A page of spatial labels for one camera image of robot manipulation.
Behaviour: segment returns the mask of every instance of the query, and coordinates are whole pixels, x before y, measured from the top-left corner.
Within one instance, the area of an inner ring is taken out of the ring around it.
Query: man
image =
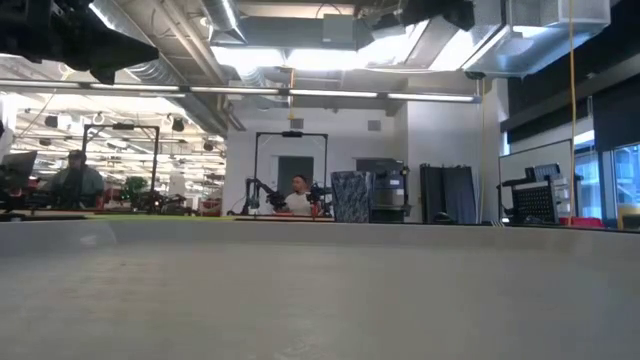
[[[293,177],[293,193],[287,196],[284,201],[287,208],[296,216],[311,216],[311,203],[307,200],[307,178],[304,175],[296,175]]]
[[[96,198],[104,191],[102,176],[85,165],[87,157],[80,150],[69,152],[68,160],[67,168],[60,170],[47,183],[56,198],[56,205],[73,208],[80,202],[85,207],[95,206]]]

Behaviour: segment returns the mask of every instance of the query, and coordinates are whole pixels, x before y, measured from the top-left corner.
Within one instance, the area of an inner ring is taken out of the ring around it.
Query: whiteboard
[[[524,169],[531,166],[558,164],[562,176],[571,176],[571,151],[573,144],[570,139],[559,141],[545,146],[520,151],[511,155],[500,157],[500,182],[524,178]],[[511,188],[502,189],[502,205],[506,208],[513,207]]]

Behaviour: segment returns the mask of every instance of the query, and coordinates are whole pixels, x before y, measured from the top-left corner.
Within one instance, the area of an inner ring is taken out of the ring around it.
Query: computer monitor
[[[5,155],[0,164],[0,187],[5,189],[28,187],[36,156],[38,156],[37,151]]]

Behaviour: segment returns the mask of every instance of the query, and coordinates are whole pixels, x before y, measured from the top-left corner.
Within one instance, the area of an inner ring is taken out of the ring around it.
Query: doorway
[[[296,175],[304,175],[308,185],[313,183],[313,157],[279,156],[278,157],[278,191],[287,196],[293,192],[291,180]]]

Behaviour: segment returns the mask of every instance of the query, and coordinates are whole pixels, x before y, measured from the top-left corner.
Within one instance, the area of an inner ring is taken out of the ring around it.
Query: white shirt
[[[299,195],[294,192],[287,196],[284,202],[287,203],[287,207],[293,215],[311,216],[311,203],[307,200],[307,194]]]

